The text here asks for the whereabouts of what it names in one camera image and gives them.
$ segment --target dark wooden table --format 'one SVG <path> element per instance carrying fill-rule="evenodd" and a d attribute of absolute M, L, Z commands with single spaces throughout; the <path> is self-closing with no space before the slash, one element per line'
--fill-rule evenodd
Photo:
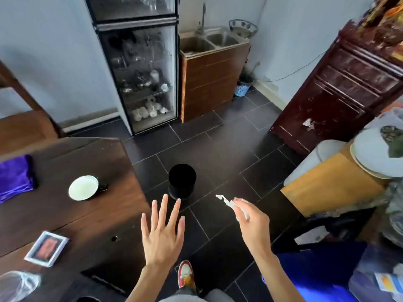
<path fill-rule="evenodd" d="M 149 216 L 150 207 L 121 142 L 63 138 L 27 153 L 39 186 L 0 204 L 0 274 L 42 275 L 42 284 L 24 301 L 58 301 L 82 271 L 100 264 L 128 268 L 133 273 L 127 281 L 134 285 L 145 263 L 141 213 Z M 97 176 L 108 190 L 90 201 L 71 200 L 68 187 L 83 175 Z M 43 230 L 70 239 L 50 268 L 23 260 Z"/>

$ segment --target double sink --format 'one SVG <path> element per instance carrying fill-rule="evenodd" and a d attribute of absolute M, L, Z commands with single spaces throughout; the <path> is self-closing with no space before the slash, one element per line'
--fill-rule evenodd
<path fill-rule="evenodd" d="M 181 53 L 185 57 L 200 56 L 249 42 L 224 28 L 205 29 L 203 34 L 181 33 L 180 38 Z"/>

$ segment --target cabinet glass door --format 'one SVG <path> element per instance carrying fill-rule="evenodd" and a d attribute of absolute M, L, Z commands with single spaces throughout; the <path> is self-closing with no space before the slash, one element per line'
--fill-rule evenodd
<path fill-rule="evenodd" d="M 100 33 L 135 134 L 177 117 L 177 25 Z"/>
<path fill-rule="evenodd" d="M 97 23 L 176 15 L 176 0 L 87 0 Z"/>

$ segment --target wooden chair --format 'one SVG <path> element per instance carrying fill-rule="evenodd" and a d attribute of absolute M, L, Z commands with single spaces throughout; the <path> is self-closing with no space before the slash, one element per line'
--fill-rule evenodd
<path fill-rule="evenodd" d="M 8 87 L 13 88 L 33 110 L 0 119 L 0 155 L 65 136 L 61 127 L 0 61 L 0 91 Z"/>

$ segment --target hand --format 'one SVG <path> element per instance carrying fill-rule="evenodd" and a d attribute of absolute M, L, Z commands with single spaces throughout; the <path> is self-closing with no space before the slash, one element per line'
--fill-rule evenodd
<path fill-rule="evenodd" d="M 233 206 L 233 210 L 239 220 L 243 241 L 252 256 L 256 259 L 271 255 L 269 216 L 245 199 L 234 198 L 234 203 L 236 206 Z M 237 206 L 249 214 L 249 220 Z"/>
<path fill-rule="evenodd" d="M 178 259 L 183 246 L 184 216 L 179 219 L 178 232 L 175 234 L 181 200 L 178 199 L 165 226 L 168 195 L 164 194 L 158 215 L 157 200 L 151 205 L 151 230 L 148 230 L 145 213 L 141 216 L 141 233 L 146 266 L 157 266 L 169 270 Z"/>

